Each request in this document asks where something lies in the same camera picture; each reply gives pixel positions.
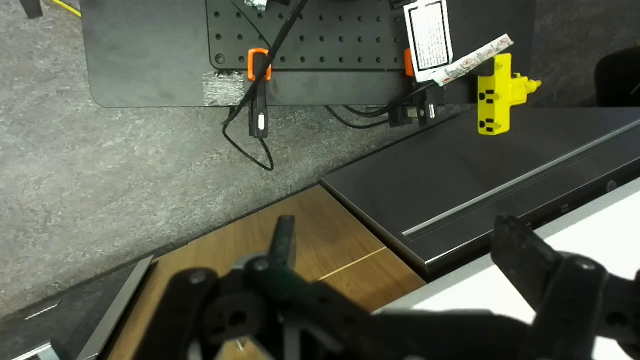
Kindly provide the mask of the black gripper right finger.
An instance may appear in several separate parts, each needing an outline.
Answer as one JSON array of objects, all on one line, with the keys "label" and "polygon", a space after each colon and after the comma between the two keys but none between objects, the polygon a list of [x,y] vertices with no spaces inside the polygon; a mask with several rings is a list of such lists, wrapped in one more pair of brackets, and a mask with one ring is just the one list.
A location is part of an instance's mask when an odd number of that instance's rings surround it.
[{"label": "black gripper right finger", "polygon": [[591,360],[607,338],[640,360],[640,283],[553,250],[514,216],[494,220],[491,263],[536,312],[517,360]]}]

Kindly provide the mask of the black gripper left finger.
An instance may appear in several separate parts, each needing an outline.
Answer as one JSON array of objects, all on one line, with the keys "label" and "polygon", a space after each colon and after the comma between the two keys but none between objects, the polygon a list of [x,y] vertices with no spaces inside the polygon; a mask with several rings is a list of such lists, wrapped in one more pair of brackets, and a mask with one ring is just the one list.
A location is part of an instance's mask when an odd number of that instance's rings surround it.
[{"label": "black gripper left finger", "polygon": [[279,216],[265,254],[218,277],[180,271],[150,323],[150,360],[213,360],[225,342],[253,340],[271,360],[337,360],[346,354],[321,308],[339,296],[293,273],[295,218]]}]

